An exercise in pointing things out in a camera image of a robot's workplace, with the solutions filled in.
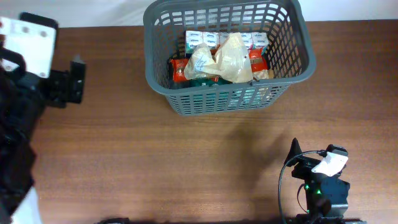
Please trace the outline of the tan packet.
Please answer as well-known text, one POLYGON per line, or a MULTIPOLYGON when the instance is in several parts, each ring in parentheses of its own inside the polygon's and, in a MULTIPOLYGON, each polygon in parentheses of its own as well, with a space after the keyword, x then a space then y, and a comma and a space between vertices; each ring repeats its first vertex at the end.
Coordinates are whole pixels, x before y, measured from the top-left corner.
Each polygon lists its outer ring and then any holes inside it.
POLYGON ((251 81, 251 61, 241 34, 230 34, 215 54, 205 43, 198 45, 184 68, 184 76, 187 80, 221 77, 232 83, 251 81))

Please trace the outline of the spaghetti pasta packet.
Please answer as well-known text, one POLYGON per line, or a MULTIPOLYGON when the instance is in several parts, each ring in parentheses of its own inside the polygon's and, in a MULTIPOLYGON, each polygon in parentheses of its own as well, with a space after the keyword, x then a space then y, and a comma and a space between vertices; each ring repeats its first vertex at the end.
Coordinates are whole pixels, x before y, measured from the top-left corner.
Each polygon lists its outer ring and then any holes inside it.
POLYGON ((195 61, 195 65, 191 65, 190 59, 171 59, 170 64, 173 69, 173 81, 176 83, 187 82, 197 78, 221 77, 231 83, 244 83, 255 80, 253 73, 260 70, 269 70, 267 61, 262 55, 261 49, 252 49, 248 51, 244 62, 250 60, 251 74, 249 75, 248 67, 234 66, 235 62, 226 60, 216 63, 213 59, 208 58, 205 53, 199 53, 200 59, 195 61))

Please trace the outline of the green Nescafe coffee bag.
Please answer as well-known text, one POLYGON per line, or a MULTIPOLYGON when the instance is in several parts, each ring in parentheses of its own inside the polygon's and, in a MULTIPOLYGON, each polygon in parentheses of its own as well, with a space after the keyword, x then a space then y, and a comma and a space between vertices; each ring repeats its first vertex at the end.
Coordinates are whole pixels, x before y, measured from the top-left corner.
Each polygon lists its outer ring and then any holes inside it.
POLYGON ((227 85, 231 84, 230 81, 222 79, 221 77, 212 77, 212 78, 197 78, 190 80, 191 87, 197 86, 217 86, 217 85, 227 85))

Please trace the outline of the colourful tissue multipack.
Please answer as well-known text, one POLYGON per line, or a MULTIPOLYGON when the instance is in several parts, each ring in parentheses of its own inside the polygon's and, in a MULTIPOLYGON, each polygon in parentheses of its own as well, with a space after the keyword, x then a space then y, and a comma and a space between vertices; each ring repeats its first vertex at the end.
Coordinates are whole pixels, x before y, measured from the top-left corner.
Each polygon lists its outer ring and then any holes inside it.
MULTIPOLYGON (((212 55, 230 36, 227 32, 202 32, 188 30, 185 32, 185 56, 190 57, 200 44, 206 44, 212 55)), ((265 51, 269 39, 265 32, 241 32, 244 45, 248 50, 261 49, 265 51)))

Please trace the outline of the mint green wipes packet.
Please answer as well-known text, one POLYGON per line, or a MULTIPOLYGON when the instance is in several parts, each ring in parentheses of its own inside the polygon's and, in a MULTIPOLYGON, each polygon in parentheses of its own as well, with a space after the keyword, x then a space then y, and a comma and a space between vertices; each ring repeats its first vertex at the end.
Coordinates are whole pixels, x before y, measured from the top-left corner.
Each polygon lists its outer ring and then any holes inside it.
POLYGON ((248 89, 246 91, 234 91, 231 97, 231 103, 236 105, 238 103, 246 105, 249 104, 251 101, 254 101, 256 95, 257 93, 255 92, 255 89, 248 89))

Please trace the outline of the white brown snack packet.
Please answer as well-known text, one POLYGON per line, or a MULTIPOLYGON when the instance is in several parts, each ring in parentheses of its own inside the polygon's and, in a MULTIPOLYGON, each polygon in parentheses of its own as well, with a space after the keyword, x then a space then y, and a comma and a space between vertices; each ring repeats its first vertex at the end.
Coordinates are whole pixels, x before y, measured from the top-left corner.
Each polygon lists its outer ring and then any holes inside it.
POLYGON ((253 78, 257 81, 265 80, 265 79, 273 79, 274 71, 273 70, 260 70, 258 72, 253 73, 253 78))

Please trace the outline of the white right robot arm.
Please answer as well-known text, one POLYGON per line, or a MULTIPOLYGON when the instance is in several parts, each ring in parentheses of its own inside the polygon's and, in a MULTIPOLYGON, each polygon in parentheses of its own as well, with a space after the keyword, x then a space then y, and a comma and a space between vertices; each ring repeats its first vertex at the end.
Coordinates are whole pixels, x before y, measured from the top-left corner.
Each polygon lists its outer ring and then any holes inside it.
POLYGON ((282 223, 363 224, 360 219, 346 219, 350 183, 340 179, 348 161, 348 151, 334 144, 325 150, 301 150, 293 138, 278 180, 278 206, 282 223), (307 207, 294 218, 284 215, 281 201, 282 179, 286 167, 293 167, 292 177, 303 180, 298 188, 305 191, 307 207))

